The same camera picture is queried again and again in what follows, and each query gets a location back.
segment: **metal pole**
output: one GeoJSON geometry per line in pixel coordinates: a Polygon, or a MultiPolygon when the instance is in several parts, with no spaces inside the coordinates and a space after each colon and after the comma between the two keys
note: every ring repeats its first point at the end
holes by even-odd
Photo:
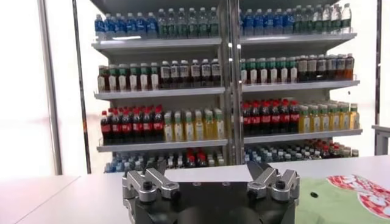
{"type": "Polygon", "coordinates": [[[37,0],[38,13],[41,27],[41,41],[43,51],[43,65],[44,76],[46,79],[46,95],[48,98],[48,110],[51,132],[51,145],[54,160],[54,173],[56,175],[62,175],[62,163],[61,163],[61,148],[60,148],[60,136],[57,119],[57,102],[55,97],[55,83],[53,64],[50,48],[50,36],[48,29],[48,19],[46,15],[46,2],[45,0],[37,0]]]}
{"type": "Polygon", "coordinates": [[[76,0],[72,0],[72,4],[73,4],[74,34],[75,34],[75,38],[76,38],[77,65],[78,65],[78,69],[79,69],[81,115],[82,115],[82,119],[83,119],[83,132],[84,132],[84,150],[85,150],[85,159],[86,159],[86,164],[87,164],[87,173],[90,174],[91,173],[90,146],[88,143],[87,114],[85,112],[83,72],[82,72],[82,67],[81,67],[80,38],[79,38],[79,21],[77,19],[77,2],[76,2],[76,0]]]}

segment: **shelf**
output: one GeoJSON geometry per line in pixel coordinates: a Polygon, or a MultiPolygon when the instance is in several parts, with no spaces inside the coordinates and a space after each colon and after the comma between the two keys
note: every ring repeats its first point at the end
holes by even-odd
{"type": "Polygon", "coordinates": [[[113,99],[133,99],[148,97],[170,97],[170,96],[199,96],[223,94],[225,88],[194,88],[194,89],[167,89],[155,91],[123,92],[123,93],[95,93],[95,98],[99,100],[113,99]]]}
{"type": "Polygon", "coordinates": [[[183,149],[194,147],[213,147],[225,146],[227,139],[192,141],[192,142],[162,142],[162,143],[144,143],[144,144],[126,144],[126,145],[107,145],[99,146],[98,152],[130,152],[130,151],[147,151],[158,149],[183,149]]]}
{"type": "Polygon", "coordinates": [[[315,133],[303,133],[303,134],[291,134],[291,135],[267,135],[259,137],[245,137],[245,144],[253,143],[265,143],[265,142],[283,142],[283,141],[295,141],[313,138],[331,138],[340,136],[352,136],[360,135],[363,132],[362,129],[357,130],[342,130],[342,131],[324,131],[315,133]]]}
{"type": "Polygon", "coordinates": [[[271,92],[287,91],[297,89],[337,89],[350,86],[357,86],[359,80],[355,81],[335,81],[335,82],[310,82],[310,83],[287,83],[287,84],[270,84],[270,85],[244,85],[243,93],[253,92],[271,92]]]}

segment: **white table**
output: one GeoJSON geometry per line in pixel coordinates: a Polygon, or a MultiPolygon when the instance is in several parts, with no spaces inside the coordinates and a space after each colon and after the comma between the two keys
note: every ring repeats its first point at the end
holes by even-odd
{"type": "Polygon", "coordinates": [[[0,223],[23,219],[78,177],[54,176],[0,181],[0,223]]]}
{"type": "MultiPolygon", "coordinates": [[[[390,188],[390,178],[379,172],[390,170],[390,156],[275,163],[272,166],[281,172],[296,170],[301,177],[357,174],[390,188]]],[[[130,223],[127,209],[122,205],[121,176],[121,173],[113,173],[80,177],[19,223],[130,223]]],[[[166,176],[173,181],[251,180],[246,166],[167,170],[166,176]]]]}

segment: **bottle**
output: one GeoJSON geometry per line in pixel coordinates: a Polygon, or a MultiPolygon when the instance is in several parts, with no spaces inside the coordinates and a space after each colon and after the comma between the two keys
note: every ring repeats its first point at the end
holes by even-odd
{"type": "Polygon", "coordinates": [[[202,112],[200,110],[195,110],[195,140],[203,141],[204,140],[204,125],[202,119],[202,112]]]}
{"type": "Polygon", "coordinates": [[[219,36],[219,21],[217,16],[216,7],[212,7],[210,10],[210,28],[209,28],[211,37],[219,36]]]}
{"type": "Polygon", "coordinates": [[[330,33],[332,31],[330,5],[326,4],[322,12],[322,34],[330,33]]]}
{"type": "Polygon", "coordinates": [[[355,59],[352,54],[348,54],[346,58],[346,69],[344,70],[344,79],[353,80],[353,66],[355,64],[355,59]]]}
{"type": "Polygon", "coordinates": [[[177,36],[179,38],[187,38],[188,31],[187,31],[187,17],[185,15],[184,8],[179,8],[179,14],[177,15],[177,36]]]}
{"type": "Polygon", "coordinates": [[[182,83],[182,79],[180,77],[180,66],[178,61],[172,61],[171,64],[171,88],[177,89],[179,85],[182,83]]]}
{"type": "Polygon", "coordinates": [[[205,8],[200,8],[199,12],[199,37],[208,37],[208,16],[205,8]]]}
{"type": "Polygon", "coordinates": [[[188,38],[197,38],[199,32],[199,26],[197,23],[197,15],[194,8],[190,8],[188,15],[188,38]]]}
{"type": "Polygon", "coordinates": [[[351,30],[351,21],[352,21],[352,12],[351,8],[349,7],[349,3],[346,3],[344,5],[344,10],[342,11],[341,15],[341,27],[342,33],[350,33],[351,30]]]}
{"type": "Polygon", "coordinates": [[[200,75],[200,65],[198,60],[194,59],[191,65],[191,77],[193,79],[193,86],[200,88],[202,86],[202,76],[200,75]]]}
{"type": "Polygon", "coordinates": [[[109,145],[112,143],[112,131],[111,124],[107,117],[107,111],[102,111],[102,119],[100,121],[100,127],[103,135],[103,145],[109,145]]]}
{"type": "Polygon", "coordinates": [[[351,103],[351,111],[349,113],[350,116],[350,129],[359,129],[360,128],[360,114],[358,113],[358,105],[356,103],[351,103]]]}
{"type": "Polygon", "coordinates": [[[211,66],[208,63],[208,59],[202,61],[202,86],[213,86],[211,77],[211,66]]]}
{"type": "Polygon", "coordinates": [[[173,142],[174,141],[174,135],[173,135],[173,126],[172,126],[172,112],[167,111],[164,114],[164,136],[166,142],[173,142]]]}
{"type": "Polygon", "coordinates": [[[182,113],[180,111],[175,112],[175,141],[182,142],[184,141],[183,136],[183,124],[182,124],[182,113]]]}
{"type": "Polygon", "coordinates": [[[168,9],[168,38],[175,39],[177,37],[175,12],[172,8],[168,9]]]}
{"type": "Polygon", "coordinates": [[[287,9],[283,14],[283,34],[293,34],[294,21],[293,11],[291,9],[287,9]]]}
{"type": "Polygon", "coordinates": [[[105,40],[105,27],[102,16],[100,14],[96,14],[95,35],[98,41],[105,40]]]}
{"type": "Polygon", "coordinates": [[[313,33],[321,34],[322,26],[322,7],[317,5],[313,14],[313,33]]]}
{"type": "Polygon", "coordinates": [[[244,36],[252,36],[254,34],[254,16],[252,9],[246,10],[244,19],[244,36]]]}
{"type": "Polygon", "coordinates": [[[158,37],[165,39],[168,37],[168,23],[164,9],[158,10],[158,37]]]}
{"type": "Polygon", "coordinates": [[[180,61],[180,81],[179,88],[189,88],[191,87],[192,80],[190,76],[190,68],[188,66],[188,61],[180,61]]]}
{"type": "Polygon", "coordinates": [[[147,14],[146,32],[149,39],[156,39],[158,35],[158,22],[152,12],[147,14]]]}
{"type": "Polygon", "coordinates": [[[253,31],[255,35],[264,35],[264,16],[263,11],[258,9],[255,14],[253,31]]]}
{"type": "Polygon", "coordinates": [[[264,15],[264,34],[272,35],[274,33],[274,15],[272,9],[267,9],[264,15]]]}
{"type": "Polygon", "coordinates": [[[146,20],[141,12],[136,14],[136,31],[141,38],[146,37],[146,20]]]}

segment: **green cloth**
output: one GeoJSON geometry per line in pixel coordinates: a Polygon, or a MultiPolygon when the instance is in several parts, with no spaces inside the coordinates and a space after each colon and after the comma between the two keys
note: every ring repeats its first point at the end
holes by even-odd
{"type": "Polygon", "coordinates": [[[355,175],[301,179],[296,224],[357,223],[390,224],[390,192],[355,175]]]}

